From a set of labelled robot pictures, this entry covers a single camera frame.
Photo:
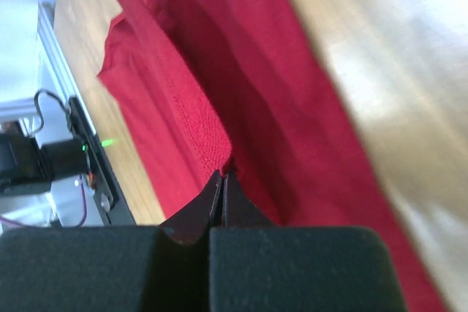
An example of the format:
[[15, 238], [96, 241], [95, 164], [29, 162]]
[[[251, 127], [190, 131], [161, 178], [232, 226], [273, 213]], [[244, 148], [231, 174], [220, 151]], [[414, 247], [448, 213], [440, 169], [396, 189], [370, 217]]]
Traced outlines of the red t-shirt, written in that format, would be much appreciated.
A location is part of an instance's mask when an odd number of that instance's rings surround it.
[[411, 311], [443, 311], [288, 0], [117, 0], [99, 79], [166, 216], [235, 171], [277, 224], [361, 225]]

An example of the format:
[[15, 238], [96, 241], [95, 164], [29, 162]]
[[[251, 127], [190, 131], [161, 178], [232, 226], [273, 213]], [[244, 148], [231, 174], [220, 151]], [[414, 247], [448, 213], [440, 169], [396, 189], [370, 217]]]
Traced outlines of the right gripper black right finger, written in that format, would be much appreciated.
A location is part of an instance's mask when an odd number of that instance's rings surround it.
[[210, 311], [405, 311], [386, 245], [364, 227], [274, 227], [224, 180], [209, 234]]

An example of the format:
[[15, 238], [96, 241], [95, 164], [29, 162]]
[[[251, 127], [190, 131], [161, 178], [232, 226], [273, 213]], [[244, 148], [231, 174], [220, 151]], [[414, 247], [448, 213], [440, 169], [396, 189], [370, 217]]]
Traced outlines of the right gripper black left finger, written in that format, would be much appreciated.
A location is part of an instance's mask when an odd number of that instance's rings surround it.
[[214, 173], [159, 226], [12, 229], [1, 236], [3, 311], [207, 311]]

